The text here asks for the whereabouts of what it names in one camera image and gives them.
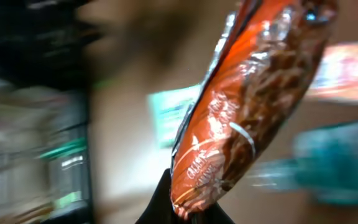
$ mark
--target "black object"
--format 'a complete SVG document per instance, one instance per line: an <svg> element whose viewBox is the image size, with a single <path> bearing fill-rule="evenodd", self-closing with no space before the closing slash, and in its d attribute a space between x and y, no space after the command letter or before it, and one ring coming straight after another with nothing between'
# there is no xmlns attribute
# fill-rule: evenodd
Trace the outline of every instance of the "black object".
<svg viewBox="0 0 358 224"><path fill-rule="evenodd" d="M170 188L170 170L166 169L149 205L135 224L234 224L217 203L202 213L190 215L188 221L182 220L173 212Z"/></svg>
<svg viewBox="0 0 358 224"><path fill-rule="evenodd" d="M0 0L0 78L18 87L86 88L84 45L97 29L75 19L86 0Z"/></svg>

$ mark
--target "red package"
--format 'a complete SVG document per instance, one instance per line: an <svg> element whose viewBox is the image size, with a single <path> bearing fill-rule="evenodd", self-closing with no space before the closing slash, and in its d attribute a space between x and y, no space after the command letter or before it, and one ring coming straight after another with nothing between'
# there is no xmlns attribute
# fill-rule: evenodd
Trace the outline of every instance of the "red package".
<svg viewBox="0 0 358 224"><path fill-rule="evenodd" d="M175 213L208 208L270 144L313 81L335 0L245 1L174 147Z"/></svg>
<svg viewBox="0 0 358 224"><path fill-rule="evenodd" d="M328 47L308 97L358 102L358 43Z"/></svg>

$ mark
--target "chip bag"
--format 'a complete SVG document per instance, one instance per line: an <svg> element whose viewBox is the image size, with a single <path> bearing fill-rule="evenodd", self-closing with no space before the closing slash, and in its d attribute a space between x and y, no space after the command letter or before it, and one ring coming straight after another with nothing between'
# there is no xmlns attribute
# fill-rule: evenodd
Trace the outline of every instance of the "chip bag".
<svg viewBox="0 0 358 224"><path fill-rule="evenodd" d="M184 219L228 192L307 91L336 0L244 1L173 148L170 198Z"/></svg>

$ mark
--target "orange snack bag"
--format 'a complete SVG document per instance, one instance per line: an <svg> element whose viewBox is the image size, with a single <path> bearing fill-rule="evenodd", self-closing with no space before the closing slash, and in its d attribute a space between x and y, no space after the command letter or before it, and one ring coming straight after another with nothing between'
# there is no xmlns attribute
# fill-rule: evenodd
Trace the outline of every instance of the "orange snack bag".
<svg viewBox="0 0 358 224"><path fill-rule="evenodd" d="M215 203L267 148L313 81L336 14L335 0L244 1L174 146L176 214Z"/></svg>

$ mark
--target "product package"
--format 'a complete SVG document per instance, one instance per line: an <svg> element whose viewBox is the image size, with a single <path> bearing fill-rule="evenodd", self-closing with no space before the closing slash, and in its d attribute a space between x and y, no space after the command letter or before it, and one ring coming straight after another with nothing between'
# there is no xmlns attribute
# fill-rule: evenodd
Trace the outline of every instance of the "product package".
<svg viewBox="0 0 358 224"><path fill-rule="evenodd" d="M179 90L154 93L149 96L159 149L170 149L175 142L177 130L186 115L189 104L200 92L195 85Z"/></svg>
<svg viewBox="0 0 358 224"><path fill-rule="evenodd" d="M358 103L358 42L326 49L308 97Z"/></svg>
<svg viewBox="0 0 358 224"><path fill-rule="evenodd" d="M173 147L179 217L214 204L267 148L313 81L336 16L335 0L244 1Z"/></svg>
<svg viewBox="0 0 358 224"><path fill-rule="evenodd" d="M358 120L299 134L292 158L258 164L247 178L273 192L303 189L323 203L358 205Z"/></svg>

